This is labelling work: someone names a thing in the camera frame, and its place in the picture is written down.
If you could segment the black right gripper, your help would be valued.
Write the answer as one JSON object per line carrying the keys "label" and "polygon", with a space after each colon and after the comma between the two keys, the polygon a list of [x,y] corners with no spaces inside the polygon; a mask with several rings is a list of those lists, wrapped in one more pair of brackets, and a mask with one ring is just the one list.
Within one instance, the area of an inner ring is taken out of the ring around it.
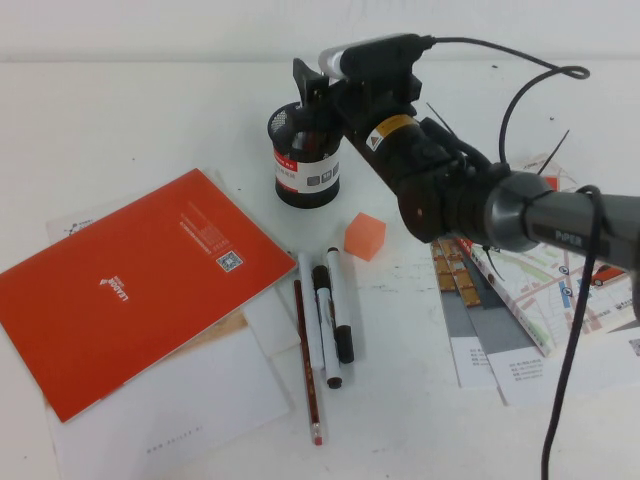
{"label": "black right gripper", "polygon": [[412,103],[419,98],[421,81],[409,69],[336,80],[294,58],[292,73],[300,95],[293,126],[296,132],[310,133],[312,147],[331,148],[346,139],[356,148],[375,148],[390,123],[415,121]]}

